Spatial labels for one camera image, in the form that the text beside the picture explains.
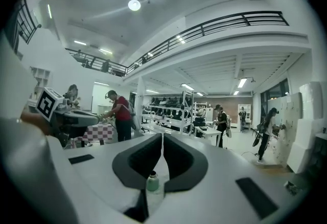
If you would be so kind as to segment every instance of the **black rubber pad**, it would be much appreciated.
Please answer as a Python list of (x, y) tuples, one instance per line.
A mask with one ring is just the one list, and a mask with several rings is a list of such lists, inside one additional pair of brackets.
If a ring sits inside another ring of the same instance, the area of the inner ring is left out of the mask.
[(82, 156), (76, 156), (74, 158), (68, 159), (71, 164), (81, 163), (84, 161), (89, 161), (91, 159), (94, 159), (94, 157), (90, 154), (82, 155)]
[(277, 205), (249, 177), (241, 178), (236, 183), (261, 219), (278, 209)]

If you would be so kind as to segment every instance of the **balcony railing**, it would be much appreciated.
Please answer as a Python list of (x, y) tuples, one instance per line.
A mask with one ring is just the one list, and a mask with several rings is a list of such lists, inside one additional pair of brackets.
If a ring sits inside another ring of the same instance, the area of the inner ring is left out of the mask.
[(17, 16), (18, 33), (28, 44), (37, 28), (41, 28), (41, 24), (37, 23), (36, 18), (32, 18), (26, 0), (22, 0), (19, 5)]
[(288, 23), (283, 18), (283, 14), (280, 11), (250, 11), (218, 17), (184, 30), (160, 43), (131, 64), (128, 67), (126, 74), (131, 73), (142, 64), (155, 59), (161, 54), (182, 46), (192, 40), (223, 30), (257, 25), (288, 26)]
[(118, 63), (107, 61), (89, 54), (79, 53), (76, 50), (66, 49), (74, 59), (76, 59), (84, 68), (109, 73), (115, 76), (124, 77), (127, 67)]

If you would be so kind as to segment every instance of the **fluorescent light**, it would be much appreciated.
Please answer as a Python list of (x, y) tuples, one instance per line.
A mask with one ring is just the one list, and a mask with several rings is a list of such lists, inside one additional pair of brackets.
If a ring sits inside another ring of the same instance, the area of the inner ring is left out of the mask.
[(81, 44), (81, 45), (86, 46), (86, 43), (84, 43), (84, 42), (80, 42), (80, 41), (77, 41), (77, 40), (74, 40), (74, 42), (77, 43), (77, 44)]
[(141, 3), (137, 0), (131, 0), (129, 3), (128, 3), (128, 7), (130, 10), (132, 11), (137, 11), (141, 8)]
[(48, 13), (49, 13), (49, 17), (52, 18), (51, 10), (50, 10), (50, 5), (49, 4), (48, 4)]
[(99, 49), (100, 52), (102, 52), (103, 54), (112, 54), (111, 51), (108, 51), (108, 50), (104, 50), (104, 49)]
[(100, 84), (100, 85), (105, 85), (105, 86), (109, 86), (109, 84), (105, 84), (105, 83), (100, 83), (100, 82), (94, 82), (96, 84)]
[(239, 86), (238, 86), (238, 87), (243, 87), (243, 85), (244, 85), (245, 81), (246, 81), (246, 79), (241, 79), (241, 81), (240, 81), (240, 84), (239, 84)]
[(192, 88), (192, 87), (190, 87), (190, 86), (188, 86), (188, 85), (186, 85), (186, 84), (182, 84), (182, 86), (188, 88), (188, 89), (191, 90), (191, 91), (194, 90), (194, 88)]
[(148, 90), (148, 89), (147, 89), (147, 91), (148, 91), (148, 92), (153, 92), (153, 93), (159, 93), (159, 92), (157, 92), (157, 91), (150, 91), (150, 90)]

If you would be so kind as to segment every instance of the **hair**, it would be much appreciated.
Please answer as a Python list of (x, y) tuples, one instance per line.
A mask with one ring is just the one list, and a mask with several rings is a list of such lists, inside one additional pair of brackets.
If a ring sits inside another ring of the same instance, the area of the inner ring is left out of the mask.
[(108, 91), (108, 97), (111, 95), (117, 95), (116, 91)]
[(273, 108), (268, 112), (266, 118), (265, 118), (265, 124), (264, 124), (264, 128), (268, 128), (270, 120), (272, 118), (272, 115), (275, 113), (275, 110), (273, 110)]

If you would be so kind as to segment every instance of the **woman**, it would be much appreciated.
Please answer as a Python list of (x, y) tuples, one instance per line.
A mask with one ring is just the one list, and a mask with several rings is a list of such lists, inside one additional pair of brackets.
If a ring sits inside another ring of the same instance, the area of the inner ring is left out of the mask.
[(216, 111), (218, 111), (218, 116), (217, 116), (217, 130), (221, 132), (221, 137), (220, 137), (220, 141), (219, 141), (219, 147), (222, 148), (223, 147), (223, 135), (224, 135), (224, 131), (227, 128), (227, 115), (224, 111), (224, 108), (221, 105), (216, 105), (215, 108)]
[(265, 133), (263, 133), (259, 151), (258, 151), (257, 154), (255, 154), (256, 156), (259, 157), (259, 159), (258, 159), (259, 164), (263, 164), (262, 156), (264, 155), (265, 150), (267, 148), (267, 144), (269, 142), (269, 137), (272, 135), (272, 130), (273, 129), (284, 129), (285, 128), (285, 125), (283, 125), (282, 127), (277, 127), (276, 126), (276, 120), (275, 120), (276, 114), (279, 114), (279, 112), (277, 111), (276, 108), (273, 107), (268, 112), (268, 115), (267, 115), (267, 117), (265, 119), (264, 129), (266, 129), (266, 130), (265, 130)]

